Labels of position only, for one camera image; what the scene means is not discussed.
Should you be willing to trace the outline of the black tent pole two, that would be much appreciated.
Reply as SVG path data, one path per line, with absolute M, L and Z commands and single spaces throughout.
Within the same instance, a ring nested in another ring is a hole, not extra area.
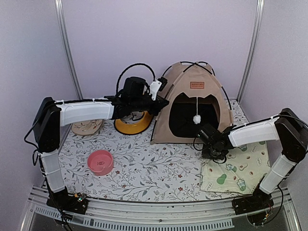
M 183 69 L 183 72 L 186 72 L 188 69 L 190 69 L 193 66 L 197 66 L 197 67 L 204 69 L 209 74 L 216 76 L 215 71 L 212 68 L 212 66 L 208 62 L 205 62 L 205 61 L 198 61 L 198 62 L 180 61 L 179 64 L 180 65 L 186 64 L 185 68 Z

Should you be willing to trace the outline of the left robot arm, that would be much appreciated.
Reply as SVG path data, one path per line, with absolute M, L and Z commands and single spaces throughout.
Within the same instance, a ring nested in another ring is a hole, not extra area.
M 42 162 L 43 174 L 53 194 L 53 201 L 61 208 L 71 205 L 71 197 L 63 192 L 64 180 L 60 170 L 58 152 L 60 130 L 69 124 L 87 120 L 122 119 L 132 112 L 158 113 L 169 101 L 158 95 L 166 86 L 164 77 L 151 84 L 141 77 L 128 77 L 124 87 L 115 96 L 77 101 L 55 101 L 46 97 L 33 122 L 33 132 Z

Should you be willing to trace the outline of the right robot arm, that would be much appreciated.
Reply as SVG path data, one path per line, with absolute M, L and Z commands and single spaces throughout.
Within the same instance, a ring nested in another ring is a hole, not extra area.
M 290 108 L 266 119 L 218 131 L 205 124 L 196 135 L 205 159 L 200 189 L 211 193 L 255 195 L 259 210 L 274 189 L 308 153 L 308 125 Z

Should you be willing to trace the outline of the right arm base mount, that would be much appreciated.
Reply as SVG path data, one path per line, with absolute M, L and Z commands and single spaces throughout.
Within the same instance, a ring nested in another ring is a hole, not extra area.
M 232 200 L 232 208 L 236 215 L 255 212 L 265 208 L 271 208 L 274 202 L 271 196 L 238 196 Z

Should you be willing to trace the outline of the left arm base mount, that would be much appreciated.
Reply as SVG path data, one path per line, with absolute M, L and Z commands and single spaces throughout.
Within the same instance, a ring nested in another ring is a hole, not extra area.
M 89 201 L 81 195 L 69 195 L 66 191 L 49 193 L 46 205 L 62 211 L 86 214 Z

